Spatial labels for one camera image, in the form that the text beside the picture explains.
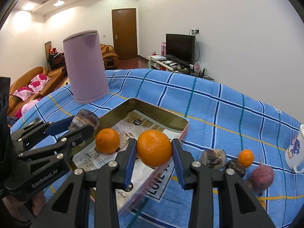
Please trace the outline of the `operator left hand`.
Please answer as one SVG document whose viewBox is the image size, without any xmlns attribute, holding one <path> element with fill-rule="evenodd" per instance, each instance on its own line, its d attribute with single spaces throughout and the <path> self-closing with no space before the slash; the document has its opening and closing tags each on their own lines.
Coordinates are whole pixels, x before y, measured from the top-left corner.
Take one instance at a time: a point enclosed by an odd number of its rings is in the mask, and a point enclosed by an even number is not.
<svg viewBox="0 0 304 228">
<path fill-rule="evenodd" d="M 31 209 L 25 206 L 14 196 L 8 195 L 1 199 L 1 227 L 30 227 L 31 216 L 38 216 L 46 204 L 44 192 L 41 191 L 32 199 Z"/>
</svg>

